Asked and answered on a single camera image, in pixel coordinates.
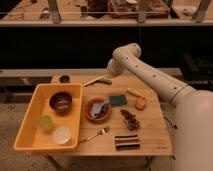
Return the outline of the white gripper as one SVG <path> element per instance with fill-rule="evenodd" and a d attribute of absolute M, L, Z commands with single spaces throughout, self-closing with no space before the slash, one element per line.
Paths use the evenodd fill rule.
<path fill-rule="evenodd" d="M 106 70 L 111 77 L 117 77 L 122 73 L 122 66 L 114 59 L 111 59 L 108 62 Z"/>

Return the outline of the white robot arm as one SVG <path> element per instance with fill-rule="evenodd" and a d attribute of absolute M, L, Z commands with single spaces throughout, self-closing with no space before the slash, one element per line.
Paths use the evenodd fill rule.
<path fill-rule="evenodd" d="M 196 90 L 142 62 L 140 56 L 136 43 L 118 47 L 107 71 L 118 76 L 129 70 L 174 106 L 173 171 L 213 171 L 213 92 Z"/>

